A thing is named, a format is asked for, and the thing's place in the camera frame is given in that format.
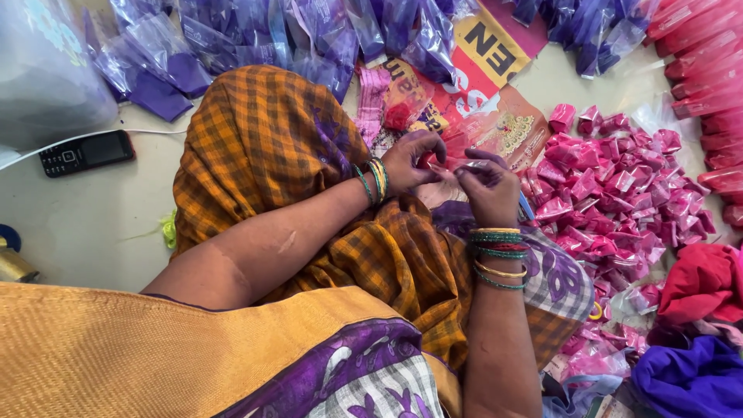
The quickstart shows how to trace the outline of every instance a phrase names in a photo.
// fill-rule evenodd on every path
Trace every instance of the woman's left hand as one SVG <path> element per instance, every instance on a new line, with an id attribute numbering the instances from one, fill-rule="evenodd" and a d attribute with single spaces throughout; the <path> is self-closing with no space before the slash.
<path id="1" fill-rule="evenodd" d="M 433 151 L 438 162 L 442 164 L 447 160 L 447 146 L 444 140 L 436 132 L 425 129 L 404 135 L 385 152 L 382 162 L 387 169 L 389 182 L 387 196 L 397 196 L 421 184 L 441 180 L 438 174 L 431 170 L 415 168 L 418 159 L 426 151 Z"/>

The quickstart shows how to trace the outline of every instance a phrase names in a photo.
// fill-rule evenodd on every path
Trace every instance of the woman's right arm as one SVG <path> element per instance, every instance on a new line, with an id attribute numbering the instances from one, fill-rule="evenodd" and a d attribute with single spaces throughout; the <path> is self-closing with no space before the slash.
<path id="1" fill-rule="evenodd" d="M 492 154 L 468 149 L 468 158 L 490 159 L 488 167 L 474 174 L 455 174 L 470 198 L 473 214 L 483 228 L 514 228 L 519 205 L 519 179 Z M 504 273 L 520 273 L 519 260 L 480 256 L 484 266 Z M 507 279 L 485 273 L 505 285 Z M 523 291 L 498 288 L 476 281 L 467 340 L 470 353 L 464 379 L 464 418 L 542 418 L 539 371 L 524 308 Z"/>

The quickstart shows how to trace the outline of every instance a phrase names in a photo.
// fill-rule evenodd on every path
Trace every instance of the woman's left arm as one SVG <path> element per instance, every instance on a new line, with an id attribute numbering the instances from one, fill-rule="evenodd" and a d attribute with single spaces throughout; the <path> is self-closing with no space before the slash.
<path id="1" fill-rule="evenodd" d="M 415 169 L 425 151 L 444 162 L 446 147 L 432 132 L 402 137 L 384 155 L 388 196 L 437 179 Z M 371 173 L 364 175 L 377 200 Z M 285 208 L 261 213 L 202 242 L 173 260 L 142 293 L 165 295 L 208 309 L 249 306 L 299 272 L 338 231 L 369 207 L 359 179 L 349 179 Z"/>

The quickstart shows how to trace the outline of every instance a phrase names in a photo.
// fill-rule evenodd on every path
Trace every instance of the woman's right hand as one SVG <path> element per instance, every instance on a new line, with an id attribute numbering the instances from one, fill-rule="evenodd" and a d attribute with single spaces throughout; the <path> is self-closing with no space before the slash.
<path id="1" fill-rule="evenodd" d="M 487 160 L 485 167 L 462 167 L 454 172 L 470 198 L 475 221 L 481 228 L 518 228 L 519 177 L 507 170 L 503 158 L 479 149 L 466 149 L 473 160 Z"/>

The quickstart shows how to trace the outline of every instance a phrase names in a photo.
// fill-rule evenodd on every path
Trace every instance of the red powder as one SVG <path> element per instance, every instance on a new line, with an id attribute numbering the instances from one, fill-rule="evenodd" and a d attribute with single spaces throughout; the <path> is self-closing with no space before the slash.
<path id="1" fill-rule="evenodd" d="M 403 131 L 408 128 L 410 119 L 410 108 L 407 103 L 402 102 L 387 109 L 384 114 L 384 127 Z"/>

